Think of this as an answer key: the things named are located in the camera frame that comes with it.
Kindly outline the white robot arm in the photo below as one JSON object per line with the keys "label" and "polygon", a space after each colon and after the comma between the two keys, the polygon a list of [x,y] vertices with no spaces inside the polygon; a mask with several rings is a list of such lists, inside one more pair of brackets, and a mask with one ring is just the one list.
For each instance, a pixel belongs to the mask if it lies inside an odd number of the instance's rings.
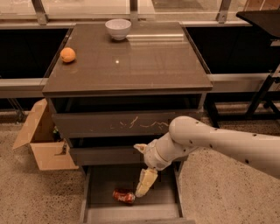
{"label": "white robot arm", "polygon": [[147,167],[140,172],[135,195],[143,197],[155,183],[158,172],[198,148],[208,148],[258,171],[280,178],[280,137],[210,127],[190,116],[173,119],[169,130],[148,144],[134,148],[143,154]]}

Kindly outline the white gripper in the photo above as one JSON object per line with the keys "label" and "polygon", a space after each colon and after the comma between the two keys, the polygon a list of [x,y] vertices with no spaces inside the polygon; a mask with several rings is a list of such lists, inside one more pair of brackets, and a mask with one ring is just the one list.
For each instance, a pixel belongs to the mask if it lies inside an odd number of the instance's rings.
{"label": "white gripper", "polygon": [[134,148],[143,154],[143,159],[147,169],[140,172],[139,183],[136,187],[135,195],[138,198],[143,197],[155,183],[158,177],[158,171],[164,170],[171,164],[169,159],[172,152],[171,142],[168,140],[155,139],[152,142],[136,143]]}

